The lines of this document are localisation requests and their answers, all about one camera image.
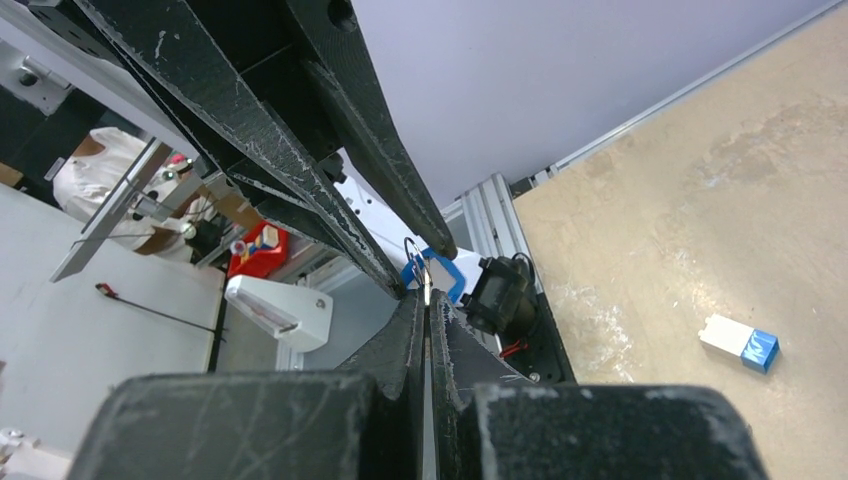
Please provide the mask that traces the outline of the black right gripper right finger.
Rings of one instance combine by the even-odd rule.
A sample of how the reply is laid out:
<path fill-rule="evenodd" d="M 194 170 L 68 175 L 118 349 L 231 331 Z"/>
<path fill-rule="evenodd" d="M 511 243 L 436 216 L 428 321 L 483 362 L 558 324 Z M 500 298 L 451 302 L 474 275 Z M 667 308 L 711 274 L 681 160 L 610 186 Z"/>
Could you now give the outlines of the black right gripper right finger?
<path fill-rule="evenodd" d="M 490 352 L 441 291 L 429 303 L 442 479 L 764 479 L 746 422 L 693 385 L 544 385 Z"/>

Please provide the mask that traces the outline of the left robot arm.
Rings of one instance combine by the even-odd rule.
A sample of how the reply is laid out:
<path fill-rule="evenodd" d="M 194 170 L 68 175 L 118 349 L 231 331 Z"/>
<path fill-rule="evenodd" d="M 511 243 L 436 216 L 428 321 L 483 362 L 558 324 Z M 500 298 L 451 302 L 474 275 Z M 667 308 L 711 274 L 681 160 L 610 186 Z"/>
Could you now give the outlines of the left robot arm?
<path fill-rule="evenodd" d="M 267 221 L 399 296 L 413 269 L 489 333 L 536 320 L 525 258 L 460 249 L 410 158 L 348 1 L 78 1 L 74 8 Z"/>

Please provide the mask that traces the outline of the white blue toy block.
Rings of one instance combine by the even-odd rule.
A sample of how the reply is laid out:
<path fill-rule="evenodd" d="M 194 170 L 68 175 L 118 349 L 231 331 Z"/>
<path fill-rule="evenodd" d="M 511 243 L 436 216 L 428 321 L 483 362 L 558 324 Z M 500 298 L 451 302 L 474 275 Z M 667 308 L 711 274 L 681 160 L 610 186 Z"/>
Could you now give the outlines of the white blue toy block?
<path fill-rule="evenodd" d="M 762 375 L 770 372 L 780 353 L 776 335 L 719 314 L 705 319 L 698 339 L 704 347 Z"/>

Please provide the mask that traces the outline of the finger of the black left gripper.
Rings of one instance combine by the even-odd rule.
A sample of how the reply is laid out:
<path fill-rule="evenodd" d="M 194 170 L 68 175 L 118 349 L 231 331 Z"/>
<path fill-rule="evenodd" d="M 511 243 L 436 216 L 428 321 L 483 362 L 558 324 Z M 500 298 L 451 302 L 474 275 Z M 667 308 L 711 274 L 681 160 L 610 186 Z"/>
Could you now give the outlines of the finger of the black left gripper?
<path fill-rule="evenodd" d="M 217 163 L 252 161 L 305 203 L 309 225 L 388 295 L 400 275 L 360 217 L 275 120 L 186 1 L 79 1 L 77 7 L 192 146 Z"/>
<path fill-rule="evenodd" d="M 414 234 L 455 259 L 457 244 L 398 134 L 352 3 L 281 5 L 354 168 Z"/>

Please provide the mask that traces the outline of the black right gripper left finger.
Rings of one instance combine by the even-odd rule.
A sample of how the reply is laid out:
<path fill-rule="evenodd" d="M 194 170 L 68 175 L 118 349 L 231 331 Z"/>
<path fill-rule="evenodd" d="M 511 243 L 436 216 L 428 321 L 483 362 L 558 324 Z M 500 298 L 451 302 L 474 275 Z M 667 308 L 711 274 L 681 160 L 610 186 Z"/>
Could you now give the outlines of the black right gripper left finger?
<path fill-rule="evenodd" d="M 417 479 L 424 296 L 323 371 L 168 374 L 103 403 L 73 479 Z"/>

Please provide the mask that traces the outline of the red bin with blocks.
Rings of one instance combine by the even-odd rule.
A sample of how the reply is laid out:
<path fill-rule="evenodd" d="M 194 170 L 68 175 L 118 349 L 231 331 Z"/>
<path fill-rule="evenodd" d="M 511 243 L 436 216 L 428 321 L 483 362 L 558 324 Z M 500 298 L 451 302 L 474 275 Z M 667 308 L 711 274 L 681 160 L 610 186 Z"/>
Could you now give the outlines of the red bin with blocks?
<path fill-rule="evenodd" d="M 288 240 L 288 233 L 272 224 L 262 222 L 255 226 L 230 244 L 227 277 L 267 278 L 287 261 Z"/>

